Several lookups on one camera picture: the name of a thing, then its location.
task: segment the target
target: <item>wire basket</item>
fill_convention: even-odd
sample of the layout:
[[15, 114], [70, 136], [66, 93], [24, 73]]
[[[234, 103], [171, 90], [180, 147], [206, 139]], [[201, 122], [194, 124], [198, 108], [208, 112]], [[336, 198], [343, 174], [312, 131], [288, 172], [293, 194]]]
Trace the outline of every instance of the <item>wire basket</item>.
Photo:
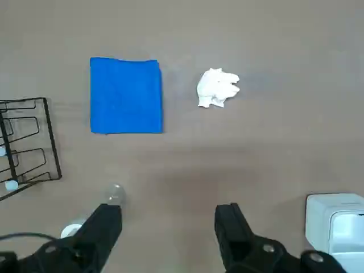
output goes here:
[[0, 133], [0, 201], [61, 179], [46, 98], [0, 101]]

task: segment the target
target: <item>white plastic box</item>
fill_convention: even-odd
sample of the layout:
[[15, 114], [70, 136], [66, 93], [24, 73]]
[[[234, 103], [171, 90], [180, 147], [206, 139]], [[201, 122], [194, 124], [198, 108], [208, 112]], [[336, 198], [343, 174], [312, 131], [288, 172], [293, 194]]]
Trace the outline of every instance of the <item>white plastic box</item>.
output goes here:
[[308, 196], [306, 238], [348, 273], [364, 272], [364, 198], [352, 193]]

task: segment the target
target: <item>screw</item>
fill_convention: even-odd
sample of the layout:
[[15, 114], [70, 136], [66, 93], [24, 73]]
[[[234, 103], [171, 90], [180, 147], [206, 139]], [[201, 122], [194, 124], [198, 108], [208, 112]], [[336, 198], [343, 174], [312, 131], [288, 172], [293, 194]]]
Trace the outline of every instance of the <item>screw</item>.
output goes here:
[[274, 252], [274, 247], [273, 247], [273, 246], [271, 246], [271, 245], [264, 245], [264, 246], [263, 246], [263, 250], [264, 250], [265, 252], [272, 253], [272, 252]]
[[318, 253], [311, 253], [309, 257], [317, 263], [322, 263], [324, 261], [323, 257]]

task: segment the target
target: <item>table surface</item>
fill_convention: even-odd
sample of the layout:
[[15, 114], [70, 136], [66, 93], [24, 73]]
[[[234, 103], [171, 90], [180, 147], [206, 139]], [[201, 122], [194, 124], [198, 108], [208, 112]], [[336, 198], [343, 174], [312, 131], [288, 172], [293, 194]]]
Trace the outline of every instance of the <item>table surface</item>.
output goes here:
[[[59, 235], [105, 189], [127, 192], [104, 272], [223, 272], [217, 204], [297, 255], [310, 193], [364, 195], [363, 1], [2, 0], [1, 99], [50, 98], [64, 178], [0, 205], [0, 233]], [[164, 134], [96, 135], [89, 58], [157, 59]], [[240, 76], [225, 108], [197, 107], [209, 68]], [[20, 255], [41, 242], [0, 249]]]

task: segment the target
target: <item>blue cloth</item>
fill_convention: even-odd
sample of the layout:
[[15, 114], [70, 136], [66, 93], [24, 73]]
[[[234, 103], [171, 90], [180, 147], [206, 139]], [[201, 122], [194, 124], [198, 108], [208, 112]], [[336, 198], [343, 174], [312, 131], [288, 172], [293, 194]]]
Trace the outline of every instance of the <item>blue cloth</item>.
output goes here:
[[94, 57], [90, 70], [93, 133], [162, 133], [162, 74], [156, 60]]

